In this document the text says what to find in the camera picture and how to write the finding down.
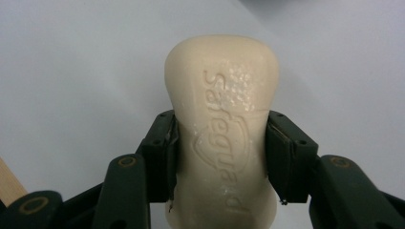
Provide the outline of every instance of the white soap bar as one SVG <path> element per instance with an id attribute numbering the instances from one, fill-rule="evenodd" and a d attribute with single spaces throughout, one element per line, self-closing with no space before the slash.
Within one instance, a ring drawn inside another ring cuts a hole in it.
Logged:
<path id="1" fill-rule="evenodd" d="M 187 39 L 165 62 L 181 151 L 174 229 L 267 229 L 274 190 L 266 177 L 265 129 L 278 81 L 271 50 L 232 35 Z"/>

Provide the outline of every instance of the black plastic part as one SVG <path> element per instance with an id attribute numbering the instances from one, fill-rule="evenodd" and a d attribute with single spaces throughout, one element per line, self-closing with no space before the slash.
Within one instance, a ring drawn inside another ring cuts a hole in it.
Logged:
<path id="1" fill-rule="evenodd" d="M 1 229 L 54 229 L 62 228 L 62 197 L 54 191 L 25 195 L 15 201 L 0 216 Z"/>
<path id="2" fill-rule="evenodd" d="M 0 214 L 2 214 L 4 211 L 6 211 L 6 205 L 3 203 L 3 201 L 0 199 Z"/>
<path id="3" fill-rule="evenodd" d="M 405 219 L 405 200 L 384 192 L 382 194 L 391 203 L 395 210 Z"/>
<path id="4" fill-rule="evenodd" d="M 178 128 L 173 111 L 159 114 L 136 154 L 145 158 L 149 202 L 173 199 L 176 186 Z"/>
<path id="5" fill-rule="evenodd" d="M 322 156 L 314 172 L 309 207 L 313 228 L 405 228 L 402 216 L 353 161 Z"/>
<path id="6" fill-rule="evenodd" d="M 150 228 L 145 163 L 141 155 L 119 156 L 111 161 L 92 228 Z"/>
<path id="7" fill-rule="evenodd" d="M 270 111 L 266 126 L 268 180 L 281 202 L 307 202 L 318 144 L 285 115 Z"/>
<path id="8" fill-rule="evenodd" d="M 101 188 L 102 183 L 65 201 L 66 229 L 88 229 L 92 227 Z"/>

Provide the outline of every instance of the wooden stick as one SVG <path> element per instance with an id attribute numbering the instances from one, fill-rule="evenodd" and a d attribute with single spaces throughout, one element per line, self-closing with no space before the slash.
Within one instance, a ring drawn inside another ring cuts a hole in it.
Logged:
<path id="1" fill-rule="evenodd" d="M 0 157 L 0 199 L 8 207 L 27 194 L 25 188 Z"/>

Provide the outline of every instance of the white background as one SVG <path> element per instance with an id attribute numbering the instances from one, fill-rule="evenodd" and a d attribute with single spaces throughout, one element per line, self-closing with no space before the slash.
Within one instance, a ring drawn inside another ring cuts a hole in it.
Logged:
<path id="1" fill-rule="evenodd" d="M 29 192 L 99 184 L 172 108 L 166 55 L 212 33 L 267 43 L 272 110 L 405 198 L 403 0 L 1 1 L 0 156 Z M 152 214 L 168 228 L 160 204 Z M 272 228 L 311 228 L 308 206 L 280 205 Z"/>

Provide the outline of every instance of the soap surface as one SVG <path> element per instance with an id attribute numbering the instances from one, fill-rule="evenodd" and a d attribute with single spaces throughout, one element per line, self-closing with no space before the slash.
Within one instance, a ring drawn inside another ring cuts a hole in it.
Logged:
<path id="1" fill-rule="evenodd" d="M 276 200 L 265 165 L 265 130 L 278 63 L 263 43 L 207 35 L 177 45 L 165 83 L 180 132 L 173 229 L 267 229 Z"/>

